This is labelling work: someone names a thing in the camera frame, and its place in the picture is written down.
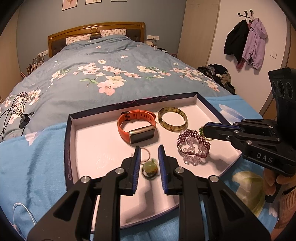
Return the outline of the pink sleeve forearm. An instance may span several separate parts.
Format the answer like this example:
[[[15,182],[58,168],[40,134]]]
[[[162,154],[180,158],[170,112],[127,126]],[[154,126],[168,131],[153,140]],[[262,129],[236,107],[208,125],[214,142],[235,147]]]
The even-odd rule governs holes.
[[[271,240],[275,240],[287,226],[295,213],[295,188],[280,199],[280,217],[271,233]]]

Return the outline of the right hand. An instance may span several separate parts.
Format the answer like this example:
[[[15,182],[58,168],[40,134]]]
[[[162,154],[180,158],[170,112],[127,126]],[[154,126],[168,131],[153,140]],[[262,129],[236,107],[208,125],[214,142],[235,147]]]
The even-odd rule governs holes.
[[[295,188],[295,175],[292,177],[285,177],[283,175],[276,176],[274,171],[267,168],[263,170],[263,190],[268,196],[274,195],[276,191],[276,183],[282,185],[287,190]]]

